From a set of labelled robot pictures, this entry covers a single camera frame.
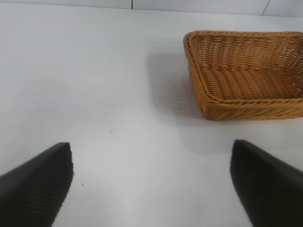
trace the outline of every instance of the white wall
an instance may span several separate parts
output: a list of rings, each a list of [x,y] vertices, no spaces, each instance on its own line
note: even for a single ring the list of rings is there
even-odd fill
[[[132,0],[0,0],[130,9]],[[134,9],[303,17],[303,0],[133,0]]]
[[[134,9],[262,15],[269,0],[134,0]]]
[[[130,9],[132,5],[132,0],[0,0],[0,2],[90,6],[121,9]]]
[[[264,15],[303,17],[303,0],[271,0]]]

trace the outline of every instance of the white surface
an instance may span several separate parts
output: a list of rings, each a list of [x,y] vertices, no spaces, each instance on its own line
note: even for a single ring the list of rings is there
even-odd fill
[[[182,45],[302,18],[0,4],[0,27],[0,173],[71,143],[54,227],[249,227],[229,174],[237,138],[303,169],[303,119],[202,117]]]
[[[267,16],[303,17],[302,0],[271,0],[264,12]]]
[[[134,9],[262,15],[268,0],[134,0]]]
[[[29,3],[130,9],[132,0],[0,0],[6,3]]]

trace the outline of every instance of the tile grout line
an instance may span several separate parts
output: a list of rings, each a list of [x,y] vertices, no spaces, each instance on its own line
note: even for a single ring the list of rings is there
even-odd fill
[[[271,0],[268,0],[268,3],[267,3],[267,5],[265,6],[265,9],[264,9],[264,11],[263,11],[263,13],[262,13],[262,16],[264,15],[264,13],[265,13],[265,11],[266,11],[266,9],[267,9],[267,7],[268,7],[270,1],[271,1]]]

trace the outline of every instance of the wicker basket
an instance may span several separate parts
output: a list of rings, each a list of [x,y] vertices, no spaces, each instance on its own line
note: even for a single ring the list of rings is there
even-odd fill
[[[303,33],[196,31],[184,47],[206,118],[303,116]]]

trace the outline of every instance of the brown wicker basket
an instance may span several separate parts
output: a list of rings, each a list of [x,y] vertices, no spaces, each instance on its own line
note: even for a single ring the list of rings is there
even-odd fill
[[[196,31],[184,47],[206,118],[303,116],[303,33]]]

